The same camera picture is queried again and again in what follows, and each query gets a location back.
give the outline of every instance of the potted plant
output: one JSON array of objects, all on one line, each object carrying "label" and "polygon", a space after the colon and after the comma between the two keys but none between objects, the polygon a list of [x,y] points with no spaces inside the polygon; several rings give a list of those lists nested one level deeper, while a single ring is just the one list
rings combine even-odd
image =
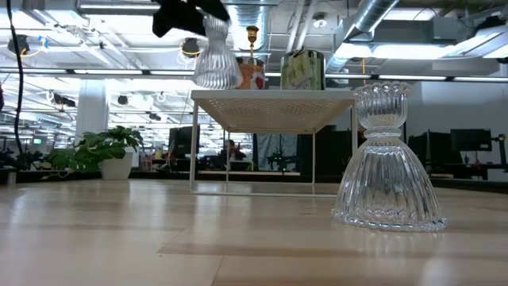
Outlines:
[{"label": "potted plant", "polygon": [[139,131],[117,126],[96,133],[84,133],[83,139],[72,149],[55,149],[43,167],[55,170],[51,176],[64,177],[73,172],[101,171],[104,180],[126,180],[132,166],[133,154],[126,152],[143,144]]}]

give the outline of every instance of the upside-down glass vase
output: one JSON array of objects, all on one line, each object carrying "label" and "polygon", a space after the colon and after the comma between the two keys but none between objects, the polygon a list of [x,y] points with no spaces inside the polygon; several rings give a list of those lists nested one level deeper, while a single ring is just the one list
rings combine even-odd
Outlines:
[{"label": "upside-down glass vase", "polygon": [[192,79],[200,87],[209,89],[233,89],[241,84],[241,72],[235,55],[225,43],[229,24],[206,15],[203,18],[208,46],[196,62]]},{"label": "upside-down glass vase", "polygon": [[358,119],[367,129],[367,141],[346,168],[332,210],[334,220],[380,230],[435,231],[446,227],[425,169],[398,139],[410,93],[410,85],[399,82],[355,90]]}]

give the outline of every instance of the white planter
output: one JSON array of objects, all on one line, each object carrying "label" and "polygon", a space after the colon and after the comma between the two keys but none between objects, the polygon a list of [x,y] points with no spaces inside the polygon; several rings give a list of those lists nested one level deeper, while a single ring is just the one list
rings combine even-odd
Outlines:
[{"label": "white planter", "polygon": [[133,164],[133,154],[127,152],[123,159],[109,159],[101,163],[104,180],[127,180]]}]

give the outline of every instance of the ribbed glass vase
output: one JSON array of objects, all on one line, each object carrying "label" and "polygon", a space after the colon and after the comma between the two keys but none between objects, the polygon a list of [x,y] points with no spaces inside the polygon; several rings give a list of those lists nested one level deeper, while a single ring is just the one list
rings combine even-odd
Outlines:
[{"label": "ribbed glass vase", "polygon": [[229,24],[207,15],[203,19],[208,46],[196,61],[192,79],[200,87],[209,89],[234,89],[241,84],[241,72],[235,55],[225,43]]},{"label": "ribbed glass vase", "polygon": [[355,90],[358,119],[367,129],[367,141],[346,168],[332,210],[334,220],[381,230],[434,231],[446,227],[425,169],[398,139],[410,93],[410,85],[399,82]]}]

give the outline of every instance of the light wood table surface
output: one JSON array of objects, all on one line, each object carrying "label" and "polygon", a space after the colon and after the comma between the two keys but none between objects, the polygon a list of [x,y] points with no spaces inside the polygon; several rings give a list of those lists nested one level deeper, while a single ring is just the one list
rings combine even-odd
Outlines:
[{"label": "light wood table surface", "polygon": [[0,285],[508,285],[508,195],[436,193],[448,229],[422,234],[331,223],[334,199],[191,195],[188,181],[2,187]]}]

